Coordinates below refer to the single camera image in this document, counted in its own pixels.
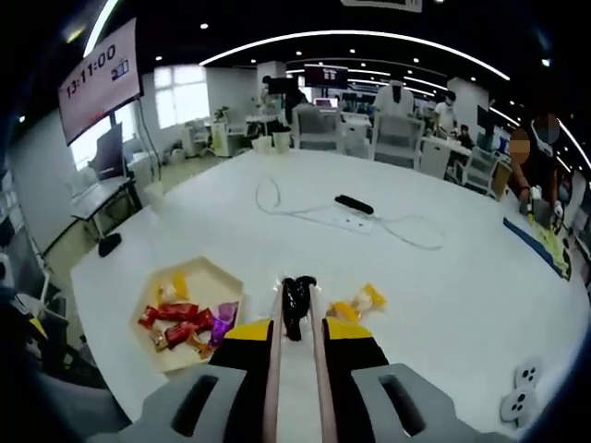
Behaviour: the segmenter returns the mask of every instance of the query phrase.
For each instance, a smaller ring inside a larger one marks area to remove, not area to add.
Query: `red candy wrapper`
[[[222,344],[223,337],[232,328],[232,325],[221,321],[219,318],[213,320],[213,329],[211,330],[211,338],[208,343],[212,347],[217,347]]]
[[[146,310],[141,315],[138,323],[146,329],[150,329],[156,318],[158,317],[158,309],[152,306],[146,306]]]
[[[196,325],[189,323],[188,321],[181,321],[177,325],[172,326],[164,332],[166,343],[168,348],[173,349],[177,344],[186,341],[193,332],[196,330]]]
[[[158,319],[167,321],[195,321],[199,306],[192,303],[165,303],[158,308]]]
[[[213,314],[211,313],[210,309],[203,309],[201,312],[197,314],[195,319],[192,320],[193,325],[195,326],[195,332],[200,334],[205,330],[210,330],[213,328]]]

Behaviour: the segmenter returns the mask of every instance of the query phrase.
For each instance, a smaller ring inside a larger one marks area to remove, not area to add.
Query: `ceiling light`
[[[115,9],[115,6],[117,6],[117,3],[119,3],[119,0],[107,0],[107,2],[104,4],[103,10],[94,22],[94,26],[92,27],[92,31],[90,32],[90,37],[86,42],[86,47],[84,48],[84,55],[82,55],[83,57],[89,55],[96,46],[99,37],[101,37],[101,32],[103,32],[104,25],[113,13],[113,10]]]
[[[418,92],[419,94],[428,95],[429,97],[435,97],[435,94],[433,94],[432,92],[426,92],[425,90],[416,90],[415,88],[407,88],[407,89],[414,91],[414,92]]]
[[[380,85],[380,86],[388,86],[390,83],[386,83],[384,81],[373,81],[373,80],[362,80],[361,78],[349,78],[351,82],[357,83],[368,83],[369,85]]]
[[[349,69],[349,72],[355,72],[357,74],[373,74],[374,76],[389,77],[390,73],[381,71],[367,71],[366,69]]]
[[[562,159],[560,157],[556,157],[556,159],[561,163],[562,166],[564,166],[564,169],[566,169],[566,171],[569,173],[571,171],[571,168],[569,168],[565,162],[562,161]]]
[[[560,119],[558,120],[558,123],[561,125],[561,129],[564,131],[564,133],[567,135],[567,137],[571,139],[571,142],[574,144],[574,146],[579,150],[579,152],[581,152],[581,155],[583,156],[583,158],[587,162],[589,169],[591,169],[591,162],[589,161],[589,158],[584,153],[583,148],[581,148],[581,145],[579,145],[579,142],[576,141],[576,138],[573,137],[573,134],[571,134],[571,131],[569,131],[569,129],[565,125],[562,124],[562,121]]]
[[[424,85],[429,85],[429,86],[432,86],[433,88],[438,88],[440,90],[447,90],[447,88],[440,86],[440,85],[436,85],[435,83],[431,83],[430,81],[419,80],[418,78],[412,78],[412,77],[408,77],[408,76],[404,76],[404,79],[416,81],[418,83],[423,83]]]
[[[393,34],[390,32],[381,32],[381,31],[376,31],[376,30],[313,30],[313,31],[307,31],[307,32],[297,32],[294,34],[285,34],[285,35],[280,35],[277,37],[271,37],[271,38],[265,39],[265,40],[259,40],[257,42],[253,42],[253,43],[243,44],[242,46],[238,46],[234,49],[231,49],[229,51],[225,51],[223,53],[220,53],[220,54],[217,54],[213,57],[210,57],[206,60],[203,60],[199,64],[201,66],[205,66],[211,62],[215,62],[216,60],[224,58],[228,55],[236,54],[241,51],[245,51],[246,49],[255,48],[255,47],[261,46],[263,44],[282,42],[285,40],[301,39],[304,37],[319,37],[319,36],[323,36],[323,35],[362,35],[362,36],[366,36],[366,37],[383,37],[383,38],[387,38],[387,39],[396,39],[396,40],[402,40],[405,42],[425,44],[426,46],[430,46],[431,48],[441,49],[442,51],[457,55],[457,56],[462,57],[472,63],[476,63],[477,65],[484,67],[485,69],[489,70],[490,72],[493,72],[494,74],[496,74],[497,76],[501,77],[504,80],[511,79],[508,75],[504,74],[503,72],[500,72],[499,69],[496,69],[496,68],[492,67],[491,65],[488,65],[488,64],[484,63],[483,61],[478,60],[477,58],[473,57],[472,55],[462,53],[461,51],[458,51],[457,49],[450,48],[449,46],[445,46],[443,44],[439,44],[439,43],[435,43],[435,42],[430,42],[428,40],[418,39],[417,37],[410,37],[408,35]]]
[[[516,121],[514,121],[511,117],[508,117],[507,115],[503,114],[501,111],[497,111],[495,108],[489,108],[493,113],[500,115],[502,118],[510,121],[511,123],[513,123],[516,126],[520,126],[519,123],[517,123]]]

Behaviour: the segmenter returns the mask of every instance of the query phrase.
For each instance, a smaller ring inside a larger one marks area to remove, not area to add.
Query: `cable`
[[[273,203],[273,205],[271,206],[271,208],[269,210],[263,208],[260,205],[259,192],[260,192],[260,187],[262,185],[262,180],[260,180],[259,183],[257,184],[257,188],[255,190],[255,204],[257,205],[257,208],[259,208],[259,210],[261,212],[264,212],[267,215],[280,215],[280,216],[284,216],[284,217],[295,217],[298,219],[313,222],[313,220],[303,217],[301,214],[306,214],[309,212],[313,212],[315,210],[324,210],[324,209],[330,208],[332,206],[332,205],[322,205],[322,206],[317,206],[314,208],[309,208],[306,210],[277,210],[277,209],[279,209],[279,207],[281,206],[281,203],[282,203],[281,190],[279,189],[279,185],[277,185],[277,182],[269,176],[265,176],[264,178],[269,180],[272,183],[273,187],[275,188],[275,193],[276,193],[275,203]],[[397,219],[389,220],[389,219],[382,219],[381,217],[374,215],[373,217],[371,217],[371,219],[374,220],[378,224],[378,226],[380,226],[384,231],[386,231],[390,235],[396,237],[398,240],[401,240],[402,242],[407,243],[408,245],[417,247],[418,249],[423,249],[425,251],[437,251],[437,250],[443,248],[443,239],[445,238],[445,233],[440,231],[437,228],[436,224],[432,220],[428,219],[427,217],[423,217],[422,215],[405,215],[405,216],[397,218]],[[393,229],[388,227],[388,224],[403,222],[405,220],[412,220],[412,219],[418,219],[418,220],[421,220],[423,222],[430,224],[431,225],[430,229],[432,229],[434,232],[436,232],[440,236],[440,238],[441,238],[440,244],[439,245],[421,245],[420,243],[409,240],[408,238],[404,237],[403,235],[396,233]]]
[[[160,156],[158,155],[158,151],[154,147],[154,144],[151,141],[150,132],[148,131],[148,127],[146,126],[146,119],[144,117],[144,108],[141,105],[141,100],[138,100],[139,104],[139,114],[141,116],[141,123],[144,125],[144,130],[146,131],[146,136],[148,137],[148,141],[150,142],[151,149],[154,151],[154,155],[156,155],[156,161],[158,162],[158,181],[163,179],[162,173],[162,166],[160,165]]]

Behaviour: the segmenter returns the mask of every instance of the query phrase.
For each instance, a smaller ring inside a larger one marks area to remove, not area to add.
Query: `wall-mounted screen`
[[[140,93],[136,20],[132,19],[98,44],[60,87],[66,143]]]
[[[304,79],[308,87],[346,90],[347,72],[343,66],[305,65]]]

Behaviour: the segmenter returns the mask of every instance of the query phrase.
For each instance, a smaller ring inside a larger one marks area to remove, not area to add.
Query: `window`
[[[159,67],[154,70],[154,87],[160,129],[210,115],[204,67]]]
[[[133,103],[128,103],[123,108],[116,110],[115,121],[122,124],[123,141],[132,139],[135,134]],[[94,158],[97,140],[109,129],[111,129],[109,117],[104,117],[70,144],[74,164],[78,171],[86,167],[88,162]]]

